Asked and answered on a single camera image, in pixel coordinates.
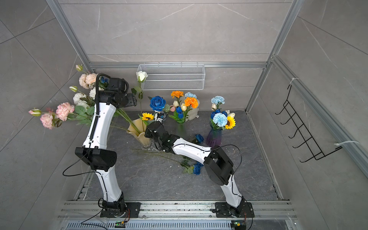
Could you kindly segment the blue rose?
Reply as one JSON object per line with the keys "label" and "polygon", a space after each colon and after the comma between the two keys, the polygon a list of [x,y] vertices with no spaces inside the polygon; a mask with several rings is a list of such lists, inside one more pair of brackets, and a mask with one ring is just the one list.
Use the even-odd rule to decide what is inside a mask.
{"label": "blue rose", "polygon": [[166,100],[160,96],[156,96],[150,99],[150,107],[153,111],[161,112],[166,106]]}
{"label": "blue rose", "polygon": [[105,77],[105,76],[102,76],[100,78],[100,83],[101,84],[108,84],[109,83],[109,78]]}
{"label": "blue rose", "polygon": [[159,152],[154,150],[133,149],[132,151],[136,153],[148,154],[150,156],[161,157],[168,161],[173,161],[183,167],[183,173],[186,174],[200,175],[201,170],[204,167],[202,163],[182,155],[171,157],[171,153]]}

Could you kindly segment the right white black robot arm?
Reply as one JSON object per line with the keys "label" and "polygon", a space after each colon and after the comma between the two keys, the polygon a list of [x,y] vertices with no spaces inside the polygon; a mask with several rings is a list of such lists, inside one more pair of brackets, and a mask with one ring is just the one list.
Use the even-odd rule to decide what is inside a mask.
{"label": "right white black robot arm", "polygon": [[154,140],[156,148],[164,152],[188,157],[202,164],[210,178],[219,185],[225,195],[225,202],[216,202],[211,211],[218,218],[254,218],[251,203],[241,195],[235,183],[234,164],[220,146],[204,147],[169,134],[161,122],[149,124],[145,137]]}

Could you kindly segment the yellow wavy glass vase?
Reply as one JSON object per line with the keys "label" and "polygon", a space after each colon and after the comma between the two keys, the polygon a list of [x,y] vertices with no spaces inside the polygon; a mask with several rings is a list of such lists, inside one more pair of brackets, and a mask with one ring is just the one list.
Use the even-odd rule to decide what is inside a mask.
{"label": "yellow wavy glass vase", "polygon": [[145,137],[147,125],[143,120],[136,119],[130,123],[127,133],[131,134],[140,144],[144,150],[148,150],[151,146],[150,138]]}

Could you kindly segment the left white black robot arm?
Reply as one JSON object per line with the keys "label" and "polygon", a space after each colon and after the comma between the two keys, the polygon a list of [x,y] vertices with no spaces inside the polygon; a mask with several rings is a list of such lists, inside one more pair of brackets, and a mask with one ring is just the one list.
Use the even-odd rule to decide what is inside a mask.
{"label": "left white black robot arm", "polygon": [[117,183],[115,164],[117,153],[108,150],[107,137],[110,124],[117,109],[135,106],[135,96],[128,92],[129,84],[121,78],[111,78],[98,74],[97,79],[107,80],[107,87],[95,93],[95,106],[92,124],[82,147],[75,150],[75,154],[97,175],[103,198],[99,202],[102,217],[130,216],[130,210],[124,201],[124,195]]}

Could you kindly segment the blue rose top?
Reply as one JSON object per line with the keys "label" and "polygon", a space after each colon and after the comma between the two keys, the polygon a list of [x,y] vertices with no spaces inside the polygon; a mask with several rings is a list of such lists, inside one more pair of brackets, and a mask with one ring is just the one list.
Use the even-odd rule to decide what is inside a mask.
{"label": "blue rose top", "polygon": [[109,83],[109,78],[105,77],[105,76],[102,76],[100,78],[100,83],[101,84],[108,84]]}

